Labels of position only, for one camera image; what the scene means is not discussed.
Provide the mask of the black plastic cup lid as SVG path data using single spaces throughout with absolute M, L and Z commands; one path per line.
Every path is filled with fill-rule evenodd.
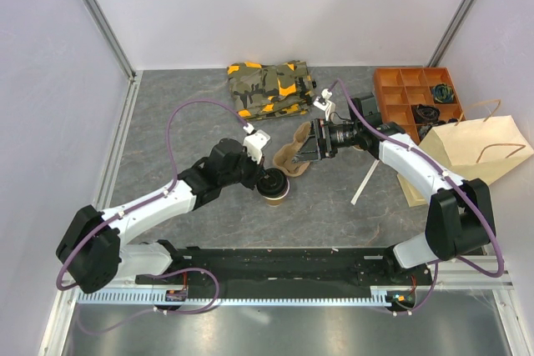
M 288 178 L 278 168 L 267 168 L 264 176 L 256 184 L 259 194 L 266 198 L 282 197 L 289 187 Z

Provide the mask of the brown paper coffee cup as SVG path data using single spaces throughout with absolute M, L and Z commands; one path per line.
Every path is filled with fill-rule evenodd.
M 276 207 L 281 205 L 286 200 L 288 194 L 289 189 L 281 194 L 278 194 L 277 196 L 264 196 L 264 200 L 269 206 Z

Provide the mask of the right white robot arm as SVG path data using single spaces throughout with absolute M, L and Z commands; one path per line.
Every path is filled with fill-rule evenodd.
M 425 230 L 391 246 L 382 263 L 384 278 L 403 283 L 412 268 L 463 256 L 496 237 L 491 195 L 479 178 L 467 180 L 424 153 L 403 127 L 383 122 L 373 95 L 352 98 L 350 120 L 312 121 L 295 163 L 333 158 L 341 148 L 356 146 L 393 168 L 428 204 Z

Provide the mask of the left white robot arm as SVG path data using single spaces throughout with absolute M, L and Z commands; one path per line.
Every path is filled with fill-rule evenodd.
M 162 243 L 134 245 L 142 233 L 173 217 L 190 213 L 214 201 L 223 188 L 241 184 L 252 189 L 265 175 L 264 148 L 270 136 L 258 131 L 239 142 L 221 139 L 210 155 L 152 193 L 129 203 L 98 211 L 80 208 L 64 234 L 56 255 L 62 264 L 57 286 L 95 293 L 114 280 L 149 276 L 176 283 L 183 274 L 182 262 Z

